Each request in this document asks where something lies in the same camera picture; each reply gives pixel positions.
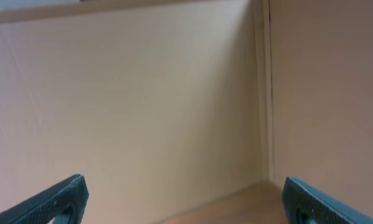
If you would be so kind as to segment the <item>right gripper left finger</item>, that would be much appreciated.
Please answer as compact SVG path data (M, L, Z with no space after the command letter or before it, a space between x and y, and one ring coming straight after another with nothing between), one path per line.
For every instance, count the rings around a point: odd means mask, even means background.
M80 224L89 197L85 178L74 174L0 213L0 224Z

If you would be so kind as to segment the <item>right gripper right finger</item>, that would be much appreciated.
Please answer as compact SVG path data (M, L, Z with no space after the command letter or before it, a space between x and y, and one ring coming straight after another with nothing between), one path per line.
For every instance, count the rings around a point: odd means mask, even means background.
M289 224L373 224L373 218L296 177L286 178L282 202Z

